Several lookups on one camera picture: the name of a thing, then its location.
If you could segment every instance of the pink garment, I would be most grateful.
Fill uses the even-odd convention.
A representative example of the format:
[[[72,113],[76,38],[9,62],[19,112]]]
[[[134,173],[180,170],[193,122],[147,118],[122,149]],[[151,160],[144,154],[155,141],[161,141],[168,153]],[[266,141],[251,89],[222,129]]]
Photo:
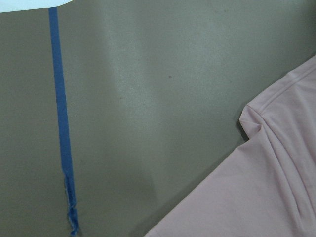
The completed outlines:
[[[239,121],[250,140],[145,237],[316,237],[316,56]]]

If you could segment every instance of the pink cloth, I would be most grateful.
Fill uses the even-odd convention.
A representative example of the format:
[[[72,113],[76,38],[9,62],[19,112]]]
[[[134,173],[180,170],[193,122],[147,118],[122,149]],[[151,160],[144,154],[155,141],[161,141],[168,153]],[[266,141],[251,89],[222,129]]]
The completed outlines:
[[[316,237],[316,56],[239,121],[250,140],[145,237]]]

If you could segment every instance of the gray floor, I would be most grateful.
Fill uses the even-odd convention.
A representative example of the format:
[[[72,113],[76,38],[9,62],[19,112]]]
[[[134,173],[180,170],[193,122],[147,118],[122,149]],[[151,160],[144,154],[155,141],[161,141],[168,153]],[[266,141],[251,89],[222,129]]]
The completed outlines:
[[[314,0],[58,10],[85,237],[143,236],[243,142],[244,105],[316,52]],[[47,9],[0,29],[0,236],[68,236]]]

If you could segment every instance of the crumpled blue tape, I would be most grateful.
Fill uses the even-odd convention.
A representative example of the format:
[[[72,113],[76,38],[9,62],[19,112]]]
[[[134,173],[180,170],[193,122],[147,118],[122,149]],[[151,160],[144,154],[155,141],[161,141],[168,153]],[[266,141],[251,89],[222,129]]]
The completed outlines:
[[[75,236],[78,231],[78,217],[76,210],[76,194],[73,164],[71,158],[71,147],[69,137],[67,102],[64,83],[63,64],[58,29],[57,8],[52,7],[49,11],[50,37],[53,54],[57,115],[59,126],[59,143],[62,170],[65,176],[65,187],[68,198],[68,218],[73,228],[71,235]]]

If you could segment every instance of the blue tape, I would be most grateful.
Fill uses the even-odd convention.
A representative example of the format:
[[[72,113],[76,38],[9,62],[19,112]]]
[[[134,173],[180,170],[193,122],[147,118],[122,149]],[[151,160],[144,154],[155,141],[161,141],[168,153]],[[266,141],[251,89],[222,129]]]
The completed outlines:
[[[59,126],[59,143],[61,164],[65,176],[65,186],[68,198],[68,218],[73,228],[71,235],[75,236],[78,231],[78,217],[76,210],[76,194],[73,164],[71,158],[67,102],[64,83],[63,63],[61,57],[59,29],[58,29],[58,15],[57,8],[52,7],[49,11],[50,37],[53,54],[54,75],[55,75],[55,89],[56,102]]]

